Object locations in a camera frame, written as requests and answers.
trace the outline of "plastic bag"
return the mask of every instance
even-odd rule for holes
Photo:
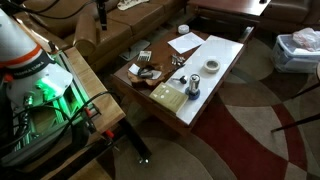
[[[308,51],[320,51],[320,33],[311,28],[294,32],[293,40]]]

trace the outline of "white cylinder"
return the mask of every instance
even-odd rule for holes
[[[189,26],[185,25],[185,24],[180,25],[178,27],[178,32],[179,32],[179,34],[187,34],[189,32]]]
[[[219,71],[220,63],[214,59],[208,59],[205,61],[203,68],[207,73],[213,74]]]

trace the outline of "brown leather couch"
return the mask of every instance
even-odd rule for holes
[[[60,0],[47,16],[65,17],[88,0]],[[23,6],[41,10],[54,0],[27,0]],[[26,28],[51,40],[59,49],[75,46],[94,71],[111,63],[135,42],[155,30],[186,6],[186,0],[150,0],[125,11],[117,8],[119,0],[106,1],[107,30],[103,31],[95,3],[87,5],[67,19],[49,19],[20,12],[15,18]]]
[[[195,8],[199,16],[212,19],[250,20],[259,27],[273,32],[291,33],[304,27],[320,29],[320,0],[271,0],[261,16],[223,14],[208,9]]]

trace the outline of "patterned rug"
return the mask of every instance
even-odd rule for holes
[[[118,180],[320,179],[320,121],[270,132],[318,113],[320,105],[320,88],[290,98],[317,80],[313,74],[277,72],[269,59],[272,43],[257,32],[186,137],[125,99],[129,120],[152,152],[150,162],[139,164],[123,139],[120,151],[103,153],[73,177],[92,170],[95,178]]]

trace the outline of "cord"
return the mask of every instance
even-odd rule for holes
[[[64,134],[66,133],[66,131],[68,130],[68,128],[70,127],[70,126],[72,126],[72,122],[77,118],[77,116],[84,110],[84,108],[89,104],[89,103],[91,103],[93,100],[95,100],[96,98],[98,98],[98,97],[100,97],[100,96],[102,96],[102,95],[105,95],[105,94],[116,94],[116,93],[114,93],[114,92],[111,92],[111,91],[103,91],[103,92],[100,92],[100,93],[98,93],[98,94],[96,94],[95,96],[93,96],[92,98],[90,98],[88,101],[86,101],[82,106],[81,106],[81,108],[79,108],[76,112],[75,112],[75,114],[71,117],[71,118],[69,118],[68,116],[68,123],[65,125],[65,127],[63,128],[63,130],[61,131],[61,133],[57,136],[57,138],[45,149],[45,150],[43,150],[41,153],[38,153],[38,154],[36,154],[34,157],[31,157],[29,160],[27,160],[26,162],[23,162],[23,163],[21,163],[21,164],[18,164],[18,165],[15,165],[15,166],[23,166],[23,165],[25,165],[25,164],[29,164],[29,163],[31,163],[31,162],[33,162],[33,161],[35,161],[35,160],[37,160],[37,159],[39,159],[40,157],[42,157],[43,155],[45,155],[45,154],[47,154],[51,149],[53,149],[55,146],[56,146],[56,144],[61,140],[61,138],[64,136]],[[54,109],[56,109],[56,110],[59,110],[60,112],[63,112],[62,110],[60,110],[60,109],[58,109],[58,108],[55,108],[55,107],[52,107],[52,108],[54,108]]]
[[[61,109],[56,108],[56,107],[53,107],[53,106],[46,106],[46,105],[44,105],[44,106],[35,106],[35,107],[30,107],[30,108],[28,108],[28,109],[25,109],[25,110],[19,112],[18,114],[16,114],[12,119],[15,119],[15,118],[19,117],[19,116],[20,116],[21,114],[23,114],[23,113],[29,113],[29,112],[32,111],[32,110],[43,109],[43,108],[51,108],[51,109],[57,110],[57,111],[59,111],[59,112],[62,113],[62,115],[63,115],[64,118],[66,118],[67,120],[70,121],[70,118],[68,117],[68,115],[67,115],[65,112],[63,112]],[[28,124],[18,124],[18,125],[16,125],[16,126],[25,126],[25,125],[27,125],[27,128],[29,128],[29,125],[28,125]],[[17,137],[16,139],[14,139],[13,141],[11,141],[10,143],[7,143],[7,144],[5,144],[5,145],[2,145],[2,146],[0,147],[0,150],[6,149],[6,148],[14,145],[15,143],[19,142],[19,141],[20,141],[25,135],[27,135],[28,133],[29,133],[29,131],[25,131],[23,134],[21,134],[19,137]]]
[[[87,1],[86,3],[84,3],[77,11],[75,11],[74,13],[68,15],[68,16],[65,16],[65,17],[52,17],[52,16],[47,16],[47,15],[43,15],[43,14],[40,14],[38,11],[34,11],[32,9],[28,9],[28,8],[24,8],[24,7],[21,7],[19,6],[18,4],[14,3],[14,2],[9,2],[8,0],[3,0],[3,2],[5,2],[7,5],[11,6],[12,8],[15,8],[15,9],[18,9],[20,11],[25,11],[25,12],[28,12],[28,13],[31,13],[31,14],[36,14],[38,16],[42,16],[42,17],[45,17],[45,18],[50,18],[50,19],[67,19],[67,18],[70,18],[72,16],[74,16],[75,14],[77,14],[78,12],[80,12],[83,8],[85,8],[87,5],[91,4],[91,3],[94,3],[96,2],[96,0],[90,0],[90,1]],[[48,7],[43,9],[43,10],[40,10],[40,12],[44,12],[44,11],[47,11],[49,10],[51,7]]]

